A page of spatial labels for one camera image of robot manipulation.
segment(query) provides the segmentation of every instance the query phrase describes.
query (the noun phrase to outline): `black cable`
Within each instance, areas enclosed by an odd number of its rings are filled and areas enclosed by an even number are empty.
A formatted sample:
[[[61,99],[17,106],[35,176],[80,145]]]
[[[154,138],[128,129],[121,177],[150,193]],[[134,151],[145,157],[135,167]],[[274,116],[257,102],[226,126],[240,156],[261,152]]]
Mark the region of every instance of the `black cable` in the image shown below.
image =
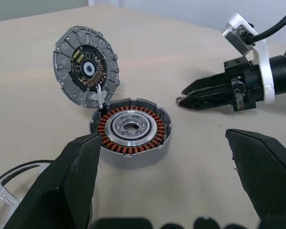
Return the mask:
[[[260,40],[263,40],[267,37],[270,37],[271,35],[273,35],[277,31],[279,31],[285,25],[286,25],[286,16],[282,20],[280,20],[276,25],[274,25],[273,27],[271,27],[270,29],[266,30],[263,33],[260,33],[256,36],[253,36],[251,33],[249,33],[248,35],[246,35],[245,42],[246,42],[246,44],[252,44],[252,43],[258,42]]]

